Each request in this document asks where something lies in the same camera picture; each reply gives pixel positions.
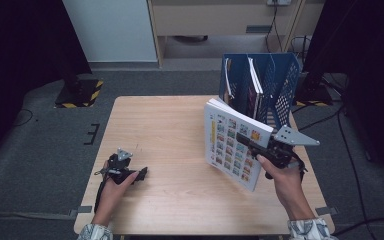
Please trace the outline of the person's left hand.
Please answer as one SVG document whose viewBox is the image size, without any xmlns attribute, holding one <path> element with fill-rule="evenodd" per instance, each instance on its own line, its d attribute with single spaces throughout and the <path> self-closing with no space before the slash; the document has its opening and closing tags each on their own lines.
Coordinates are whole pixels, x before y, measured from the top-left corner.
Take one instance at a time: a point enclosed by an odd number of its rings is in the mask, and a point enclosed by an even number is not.
<svg viewBox="0 0 384 240">
<path fill-rule="evenodd" d="M 131 173 L 120 184 L 116 184 L 111 178 L 105 177 L 105 185 L 101 192 L 99 206 L 92 220 L 94 224 L 105 226 L 109 224 L 113 211 L 128 187 L 136 180 L 138 174 L 138 171 Z"/>
</svg>

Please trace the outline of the person's right hand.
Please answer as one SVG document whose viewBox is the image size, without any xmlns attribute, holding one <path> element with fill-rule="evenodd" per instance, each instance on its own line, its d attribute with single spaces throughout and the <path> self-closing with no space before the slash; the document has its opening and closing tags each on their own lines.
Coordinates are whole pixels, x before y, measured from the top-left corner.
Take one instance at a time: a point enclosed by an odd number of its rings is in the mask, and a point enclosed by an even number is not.
<svg viewBox="0 0 384 240">
<path fill-rule="evenodd" d="M 298 167 L 279 169 L 261 155 L 257 156 L 257 160 L 273 178 L 276 194 L 284 207 L 303 205 L 306 202 Z"/>
</svg>

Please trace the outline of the white cabinet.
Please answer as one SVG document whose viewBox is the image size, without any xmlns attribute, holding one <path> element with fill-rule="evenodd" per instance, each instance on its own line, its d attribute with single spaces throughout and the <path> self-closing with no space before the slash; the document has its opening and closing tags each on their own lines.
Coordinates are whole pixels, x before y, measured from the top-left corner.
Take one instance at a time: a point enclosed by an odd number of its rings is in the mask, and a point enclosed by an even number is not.
<svg viewBox="0 0 384 240">
<path fill-rule="evenodd" d="M 156 62 L 147 0 L 63 0 L 89 62 Z"/>
</svg>

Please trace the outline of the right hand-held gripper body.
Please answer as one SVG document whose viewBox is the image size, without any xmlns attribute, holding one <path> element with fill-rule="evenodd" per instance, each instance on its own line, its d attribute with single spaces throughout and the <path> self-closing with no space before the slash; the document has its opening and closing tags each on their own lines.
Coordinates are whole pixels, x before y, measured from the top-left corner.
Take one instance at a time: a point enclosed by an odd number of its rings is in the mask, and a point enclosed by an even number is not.
<svg viewBox="0 0 384 240">
<path fill-rule="evenodd" d="M 267 145 L 266 158 L 277 168 L 289 168 L 298 165 L 305 168 L 304 162 L 294 152 L 295 146 L 318 146 L 320 142 L 287 125 L 274 134 Z"/>
</svg>

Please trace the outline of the black stand base yellow stripes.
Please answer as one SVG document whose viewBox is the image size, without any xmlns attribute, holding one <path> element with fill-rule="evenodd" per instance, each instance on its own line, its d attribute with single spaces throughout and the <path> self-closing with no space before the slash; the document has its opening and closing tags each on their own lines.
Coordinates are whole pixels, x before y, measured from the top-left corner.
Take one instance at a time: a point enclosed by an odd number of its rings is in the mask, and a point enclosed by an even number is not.
<svg viewBox="0 0 384 240">
<path fill-rule="evenodd" d="M 310 90 L 300 86 L 295 93 L 294 104 L 296 106 L 329 106 L 333 104 L 333 100 L 324 85 Z"/>
<path fill-rule="evenodd" d="M 78 88 L 63 86 L 55 100 L 56 108 L 91 107 L 101 90 L 102 80 L 86 79 L 78 81 Z"/>
</svg>

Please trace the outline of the black magazine with red fan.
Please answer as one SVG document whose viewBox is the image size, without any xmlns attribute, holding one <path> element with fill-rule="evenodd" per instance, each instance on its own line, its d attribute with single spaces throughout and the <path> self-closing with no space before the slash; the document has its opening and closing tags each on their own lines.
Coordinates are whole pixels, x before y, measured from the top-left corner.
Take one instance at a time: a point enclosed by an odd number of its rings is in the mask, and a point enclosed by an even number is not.
<svg viewBox="0 0 384 240">
<path fill-rule="evenodd" d="M 223 100 L 227 105 L 231 105 L 234 99 L 234 95 L 232 93 L 232 89 L 230 86 L 229 80 L 229 67 L 230 67 L 231 59 L 226 58 L 224 60 L 224 86 L 225 90 L 223 93 Z"/>
</svg>

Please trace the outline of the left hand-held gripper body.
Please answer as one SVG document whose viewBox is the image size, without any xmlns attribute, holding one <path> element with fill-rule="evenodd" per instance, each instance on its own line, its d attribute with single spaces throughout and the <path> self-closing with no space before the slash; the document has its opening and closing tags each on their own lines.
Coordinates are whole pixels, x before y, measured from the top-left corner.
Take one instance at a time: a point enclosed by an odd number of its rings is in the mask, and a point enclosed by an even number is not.
<svg viewBox="0 0 384 240">
<path fill-rule="evenodd" d="M 108 159 L 108 176 L 117 184 L 121 184 L 129 175 L 134 173 L 134 170 L 128 168 L 132 154 L 117 149 L 117 152 L 111 155 Z"/>
</svg>

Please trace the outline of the beige desk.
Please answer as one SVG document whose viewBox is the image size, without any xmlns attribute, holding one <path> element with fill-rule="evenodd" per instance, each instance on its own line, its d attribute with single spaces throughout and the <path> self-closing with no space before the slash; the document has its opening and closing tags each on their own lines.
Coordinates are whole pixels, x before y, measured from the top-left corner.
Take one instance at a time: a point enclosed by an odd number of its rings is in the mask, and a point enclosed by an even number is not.
<svg viewBox="0 0 384 240">
<path fill-rule="evenodd" d="M 326 0 L 147 0 L 157 63 L 164 62 L 168 37 L 265 35 L 271 52 L 287 51 L 298 36 L 311 35 Z"/>
</svg>

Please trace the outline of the white book with picture grid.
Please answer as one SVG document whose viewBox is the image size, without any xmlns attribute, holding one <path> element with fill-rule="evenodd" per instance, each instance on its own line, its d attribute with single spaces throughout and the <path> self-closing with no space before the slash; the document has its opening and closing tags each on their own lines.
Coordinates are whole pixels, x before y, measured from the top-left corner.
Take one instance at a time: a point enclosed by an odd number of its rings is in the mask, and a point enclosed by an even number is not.
<svg viewBox="0 0 384 240">
<path fill-rule="evenodd" d="M 204 106 L 206 161 L 253 192 L 261 165 L 251 156 L 248 143 L 266 147 L 273 128 L 241 114 L 219 98 Z"/>
</svg>

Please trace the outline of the blue file rack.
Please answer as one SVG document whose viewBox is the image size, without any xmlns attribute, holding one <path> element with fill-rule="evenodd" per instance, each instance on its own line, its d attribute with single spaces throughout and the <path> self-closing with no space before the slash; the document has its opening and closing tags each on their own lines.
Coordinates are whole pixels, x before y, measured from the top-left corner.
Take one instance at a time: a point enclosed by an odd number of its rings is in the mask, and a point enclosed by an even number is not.
<svg viewBox="0 0 384 240">
<path fill-rule="evenodd" d="M 219 84 L 219 97 L 222 100 L 225 90 L 224 60 L 226 58 L 231 59 L 229 80 L 234 95 L 233 102 L 229 106 L 248 116 L 247 95 L 250 80 L 248 58 L 253 58 L 263 90 L 259 116 L 255 120 L 276 130 L 284 125 L 289 126 L 290 109 L 300 75 L 300 64 L 296 56 L 292 53 L 224 54 Z"/>
</svg>

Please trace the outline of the purple magazine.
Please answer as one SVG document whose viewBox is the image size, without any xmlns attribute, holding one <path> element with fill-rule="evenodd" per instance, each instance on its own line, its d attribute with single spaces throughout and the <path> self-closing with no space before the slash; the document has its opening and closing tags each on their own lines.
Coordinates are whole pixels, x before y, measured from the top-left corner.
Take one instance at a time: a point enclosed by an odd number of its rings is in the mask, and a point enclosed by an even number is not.
<svg viewBox="0 0 384 240">
<path fill-rule="evenodd" d="M 255 118 L 257 105 L 258 105 L 258 77 L 254 69 L 254 63 L 252 58 L 248 58 L 250 80 L 248 84 L 248 110 L 247 115 L 251 118 Z"/>
<path fill-rule="evenodd" d="M 262 97 L 263 97 L 263 90 L 262 90 L 261 83 L 260 83 L 259 73 L 257 72 L 255 65 L 254 65 L 254 69 L 255 69 L 256 75 L 258 77 L 259 94 L 258 94 L 258 105 L 257 105 L 256 116 L 253 119 L 257 119 L 259 116 L 259 109 L 260 109 L 261 101 L 262 101 Z"/>
</svg>

